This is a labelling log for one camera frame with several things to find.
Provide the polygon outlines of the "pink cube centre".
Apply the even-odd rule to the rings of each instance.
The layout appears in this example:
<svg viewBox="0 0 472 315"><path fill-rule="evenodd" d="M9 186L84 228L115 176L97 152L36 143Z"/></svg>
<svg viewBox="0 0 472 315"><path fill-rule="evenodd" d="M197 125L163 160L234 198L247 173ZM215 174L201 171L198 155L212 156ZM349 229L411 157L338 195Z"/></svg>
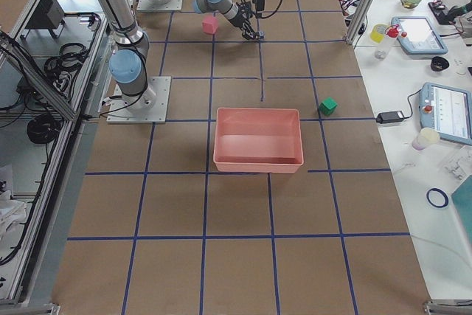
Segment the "pink cube centre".
<svg viewBox="0 0 472 315"><path fill-rule="evenodd" d="M207 15L201 22L202 31L207 35L215 35L218 31L218 19L213 15Z"/></svg>

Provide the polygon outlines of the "pink plastic tray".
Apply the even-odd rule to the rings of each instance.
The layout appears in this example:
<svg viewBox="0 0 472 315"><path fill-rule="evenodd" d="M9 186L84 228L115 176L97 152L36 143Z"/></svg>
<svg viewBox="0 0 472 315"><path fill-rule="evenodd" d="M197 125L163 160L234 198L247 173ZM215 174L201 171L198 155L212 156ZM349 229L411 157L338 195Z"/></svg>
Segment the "pink plastic tray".
<svg viewBox="0 0 472 315"><path fill-rule="evenodd" d="M295 173L304 164L299 111L219 108L213 162L220 172Z"/></svg>

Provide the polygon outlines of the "green cube near gripper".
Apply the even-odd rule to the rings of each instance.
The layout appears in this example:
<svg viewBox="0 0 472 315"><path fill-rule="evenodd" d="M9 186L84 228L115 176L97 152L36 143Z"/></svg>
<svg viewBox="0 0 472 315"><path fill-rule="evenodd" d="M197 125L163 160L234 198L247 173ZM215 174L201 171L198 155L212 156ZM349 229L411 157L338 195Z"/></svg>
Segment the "green cube near gripper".
<svg viewBox="0 0 472 315"><path fill-rule="evenodd" d="M326 97L320 102L318 110L322 115L329 117L337 108L338 103L332 97Z"/></svg>

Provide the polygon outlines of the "teach pendant far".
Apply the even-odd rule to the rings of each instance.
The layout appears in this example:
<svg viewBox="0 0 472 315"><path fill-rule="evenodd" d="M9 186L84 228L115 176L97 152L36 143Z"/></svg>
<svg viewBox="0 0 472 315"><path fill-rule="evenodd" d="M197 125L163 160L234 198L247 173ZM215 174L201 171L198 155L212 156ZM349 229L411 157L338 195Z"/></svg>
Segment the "teach pendant far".
<svg viewBox="0 0 472 315"><path fill-rule="evenodd" d="M395 16L391 25L398 25L406 32L406 37L400 36L398 42L407 55L445 55L448 52L448 47L426 17Z"/></svg>

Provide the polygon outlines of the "teach pendant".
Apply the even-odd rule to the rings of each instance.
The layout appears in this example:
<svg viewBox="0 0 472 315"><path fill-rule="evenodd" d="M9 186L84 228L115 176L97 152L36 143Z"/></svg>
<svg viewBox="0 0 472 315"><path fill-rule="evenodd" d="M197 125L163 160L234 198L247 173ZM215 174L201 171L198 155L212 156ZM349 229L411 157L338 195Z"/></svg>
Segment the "teach pendant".
<svg viewBox="0 0 472 315"><path fill-rule="evenodd" d="M398 25L406 32L406 37L400 36L398 42L407 55L445 55L448 52L448 47L426 17L395 16L391 25Z"/></svg>
<svg viewBox="0 0 472 315"><path fill-rule="evenodd" d="M471 93L437 83L425 83L419 98L420 126L441 139L471 145Z"/></svg>

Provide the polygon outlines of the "black power adapter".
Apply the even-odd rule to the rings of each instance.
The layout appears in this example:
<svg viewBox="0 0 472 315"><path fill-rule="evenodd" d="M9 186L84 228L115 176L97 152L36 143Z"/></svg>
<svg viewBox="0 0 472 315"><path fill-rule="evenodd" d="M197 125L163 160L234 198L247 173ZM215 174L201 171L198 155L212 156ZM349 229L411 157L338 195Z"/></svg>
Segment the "black power adapter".
<svg viewBox="0 0 472 315"><path fill-rule="evenodd" d="M406 119L402 111L384 111L380 112L375 121L378 124L389 124L389 123L397 123L402 122Z"/></svg>

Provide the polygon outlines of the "teach pendant near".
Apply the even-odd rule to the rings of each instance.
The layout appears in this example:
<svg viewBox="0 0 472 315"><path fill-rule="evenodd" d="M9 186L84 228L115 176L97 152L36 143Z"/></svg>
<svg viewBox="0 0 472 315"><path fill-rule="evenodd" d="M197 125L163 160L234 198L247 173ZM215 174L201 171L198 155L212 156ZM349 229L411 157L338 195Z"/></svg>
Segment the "teach pendant near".
<svg viewBox="0 0 472 315"><path fill-rule="evenodd" d="M437 83L425 83L419 98L420 126L441 139L471 145L471 93Z"/></svg>

